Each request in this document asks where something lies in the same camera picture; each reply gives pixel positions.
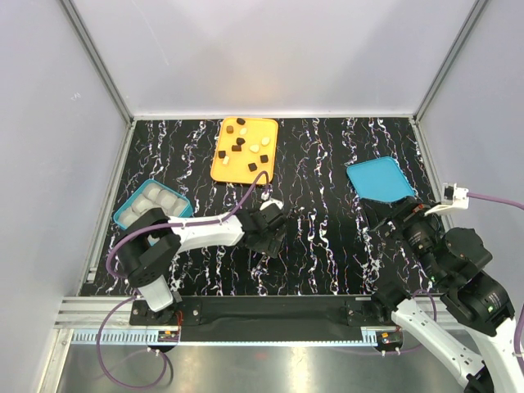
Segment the yellow tray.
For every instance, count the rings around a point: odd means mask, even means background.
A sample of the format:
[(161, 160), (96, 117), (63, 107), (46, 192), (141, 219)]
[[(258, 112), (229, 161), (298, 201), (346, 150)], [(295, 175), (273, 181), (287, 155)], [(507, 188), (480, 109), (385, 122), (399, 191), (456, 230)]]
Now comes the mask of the yellow tray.
[[(246, 121), (244, 125), (237, 124), (236, 118)], [(234, 127), (233, 133), (227, 133), (228, 126)], [(268, 146), (263, 146), (261, 140), (270, 138)], [(237, 138), (244, 138), (245, 143), (241, 145), (242, 151), (232, 151), (232, 146), (237, 145)], [(276, 120), (265, 118), (228, 117), (221, 123), (219, 136), (215, 148), (210, 176), (216, 182), (251, 184), (257, 182), (264, 185), (273, 180), (273, 172), (277, 153), (278, 123)], [(250, 146), (258, 145), (260, 150), (256, 153), (250, 150)], [(227, 165), (223, 165), (223, 159), (218, 157), (219, 151), (226, 151), (229, 157)], [(260, 162), (260, 156), (267, 155), (267, 163)], [(250, 171), (248, 165), (255, 163), (257, 170)]]

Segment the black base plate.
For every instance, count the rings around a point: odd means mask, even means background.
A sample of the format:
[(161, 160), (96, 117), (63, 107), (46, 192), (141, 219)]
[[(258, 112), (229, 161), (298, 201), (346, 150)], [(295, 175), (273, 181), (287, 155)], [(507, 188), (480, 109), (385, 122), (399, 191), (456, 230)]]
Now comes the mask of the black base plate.
[(344, 346), (395, 349), (398, 327), (368, 312), (367, 296), (185, 296), (159, 312), (133, 302), (129, 323), (166, 333), (184, 345)]

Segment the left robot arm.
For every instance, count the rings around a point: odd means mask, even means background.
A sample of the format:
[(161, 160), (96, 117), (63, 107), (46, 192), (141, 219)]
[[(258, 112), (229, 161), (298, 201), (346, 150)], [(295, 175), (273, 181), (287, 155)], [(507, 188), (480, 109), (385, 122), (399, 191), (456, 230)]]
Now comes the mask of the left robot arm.
[(177, 254), (211, 246), (243, 246), (275, 258), (286, 234), (286, 221), (283, 203), (275, 199), (258, 208), (236, 208), (200, 218), (168, 216), (155, 208), (126, 230), (108, 259), (118, 259), (121, 274), (146, 301), (148, 314), (167, 324), (177, 313), (166, 279)]

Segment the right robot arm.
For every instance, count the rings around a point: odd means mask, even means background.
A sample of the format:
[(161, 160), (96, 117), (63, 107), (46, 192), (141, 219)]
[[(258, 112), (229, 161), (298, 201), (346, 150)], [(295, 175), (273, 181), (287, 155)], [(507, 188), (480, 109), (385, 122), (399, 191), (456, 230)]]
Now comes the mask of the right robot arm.
[(454, 375), (466, 392), (523, 390), (523, 318), (515, 315), (504, 287), (484, 270), (492, 254), (472, 228), (444, 231), (441, 216), (466, 210), (474, 193), (455, 188), (428, 205), (413, 196), (394, 202), (364, 199), (368, 228), (405, 242), (440, 293), (446, 310), (474, 340), (472, 352), (418, 306), (400, 285), (377, 290), (368, 310), (415, 337)]

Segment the blue chocolate tin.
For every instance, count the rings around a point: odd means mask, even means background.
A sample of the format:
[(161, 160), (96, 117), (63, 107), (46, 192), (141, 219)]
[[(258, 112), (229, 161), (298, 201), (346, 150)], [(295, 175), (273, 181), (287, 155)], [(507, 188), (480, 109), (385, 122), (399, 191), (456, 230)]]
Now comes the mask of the blue chocolate tin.
[(113, 222), (120, 228), (112, 246), (137, 229), (159, 224), (161, 217), (190, 218), (192, 203), (181, 193), (154, 179), (146, 180), (131, 193), (113, 214)]

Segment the blue tin lid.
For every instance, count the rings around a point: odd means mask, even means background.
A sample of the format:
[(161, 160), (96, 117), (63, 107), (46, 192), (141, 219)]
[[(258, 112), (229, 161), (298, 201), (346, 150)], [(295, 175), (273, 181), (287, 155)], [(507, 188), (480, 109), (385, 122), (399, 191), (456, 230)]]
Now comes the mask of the blue tin lid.
[(360, 199), (392, 203), (415, 196), (408, 179), (391, 157), (349, 165), (346, 174)]

